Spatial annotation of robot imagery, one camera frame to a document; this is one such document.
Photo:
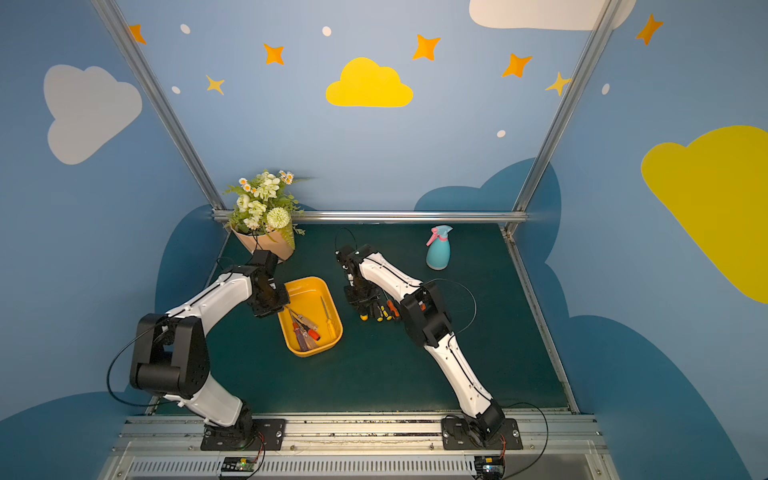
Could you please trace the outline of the orange black handle screwdriver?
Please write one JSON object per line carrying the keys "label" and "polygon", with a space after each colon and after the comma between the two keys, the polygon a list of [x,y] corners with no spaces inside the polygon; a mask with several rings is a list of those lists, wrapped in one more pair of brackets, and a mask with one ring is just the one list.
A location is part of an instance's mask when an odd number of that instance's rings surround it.
{"label": "orange black handle screwdriver", "polygon": [[392,300],[387,300],[387,305],[390,312],[394,315],[394,318],[399,319],[400,314],[397,308],[395,307],[394,302]]}

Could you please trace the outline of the small yellow handle screwdriver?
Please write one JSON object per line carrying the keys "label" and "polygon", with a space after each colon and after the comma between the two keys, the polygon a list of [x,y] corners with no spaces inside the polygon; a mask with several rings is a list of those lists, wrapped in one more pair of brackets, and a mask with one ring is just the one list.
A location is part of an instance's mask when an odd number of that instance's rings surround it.
{"label": "small yellow handle screwdriver", "polygon": [[331,334],[331,336],[333,337],[335,335],[335,328],[334,328],[333,323],[332,323],[332,318],[330,316],[330,312],[329,312],[327,303],[326,303],[326,301],[325,301],[323,296],[321,296],[320,300],[321,300],[321,304],[323,306],[324,314],[325,314],[325,317],[326,317],[326,324],[327,324],[327,327],[328,327],[328,331]]}

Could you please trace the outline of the yellow plastic storage box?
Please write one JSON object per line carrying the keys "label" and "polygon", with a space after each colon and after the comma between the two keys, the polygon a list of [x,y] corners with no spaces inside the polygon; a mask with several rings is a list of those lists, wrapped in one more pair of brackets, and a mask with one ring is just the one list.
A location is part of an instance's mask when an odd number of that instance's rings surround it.
{"label": "yellow plastic storage box", "polygon": [[[306,358],[333,348],[342,338],[343,325],[326,282],[319,277],[305,277],[289,281],[285,286],[289,294],[289,303],[278,313],[278,319],[288,349],[294,355]],[[333,337],[328,331],[326,317],[320,300],[321,296],[324,297],[327,303],[335,328],[335,335]],[[292,327],[294,320],[289,314],[289,308],[305,316],[318,327],[321,339],[317,341],[312,339],[311,349],[307,352],[302,352],[299,348]]]}

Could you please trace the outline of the clear handle tester screwdriver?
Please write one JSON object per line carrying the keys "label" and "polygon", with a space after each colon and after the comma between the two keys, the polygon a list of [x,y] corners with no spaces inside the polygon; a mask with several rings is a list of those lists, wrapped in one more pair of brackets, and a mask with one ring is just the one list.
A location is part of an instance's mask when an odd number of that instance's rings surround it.
{"label": "clear handle tester screwdriver", "polygon": [[292,322],[294,334],[296,335],[299,348],[302,352],[307,352],[311,349],[312,338],[307,334],[305,329],[296,321]]}

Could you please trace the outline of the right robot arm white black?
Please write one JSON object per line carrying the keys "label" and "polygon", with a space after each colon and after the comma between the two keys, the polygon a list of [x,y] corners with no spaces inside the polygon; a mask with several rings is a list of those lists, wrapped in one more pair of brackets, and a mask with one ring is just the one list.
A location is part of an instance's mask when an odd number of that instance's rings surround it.
{"label": "right robot arm white black", "polygon": [[433,357],[447,378],[470,428],[482,439],[495,435],[505,414],[466,361],[436,283],[408,276],[369,245],[346,245],[335,256],[348,281],[347,302],[364,317],[391,300],[410,339]]}

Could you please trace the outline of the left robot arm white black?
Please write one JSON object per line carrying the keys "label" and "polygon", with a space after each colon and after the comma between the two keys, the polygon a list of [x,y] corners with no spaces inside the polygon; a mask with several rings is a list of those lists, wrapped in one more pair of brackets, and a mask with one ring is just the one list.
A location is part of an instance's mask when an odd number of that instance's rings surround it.
{"label": "left robot arm white black", "polygon": [[201,417],[206,433],[240,448],[253,436],[250,409],[211,373],[207,335],[240,304],[265,317],[289,303],[274,278],[279,258],[258,250],[244,265],[226,269],[211,285],[163,314],[147,314],[137,326],[130,385],[161,396]]}

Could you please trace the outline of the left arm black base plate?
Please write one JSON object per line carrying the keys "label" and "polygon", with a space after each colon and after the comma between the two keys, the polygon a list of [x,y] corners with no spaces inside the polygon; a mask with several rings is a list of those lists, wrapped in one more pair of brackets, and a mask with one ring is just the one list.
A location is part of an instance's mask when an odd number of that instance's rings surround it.
{"label": "left arm black base plate", "polygon": [[278,451],[282,447],[286,420],[252,418],[231,427],[206,425],[202,451]]}

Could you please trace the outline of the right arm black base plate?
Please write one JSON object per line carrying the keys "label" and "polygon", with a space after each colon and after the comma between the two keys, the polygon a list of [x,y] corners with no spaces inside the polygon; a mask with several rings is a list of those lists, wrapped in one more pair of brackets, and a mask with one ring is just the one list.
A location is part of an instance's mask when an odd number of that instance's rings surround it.
{"label": "right arm black base plate", "polygon": [[522,450],[523,441],[518,423],[506,418],[496,433],[481,433],[464,417],[447,415],[441,419],[441,435],[445,450],[501,450],[505,440],[507,450]]}

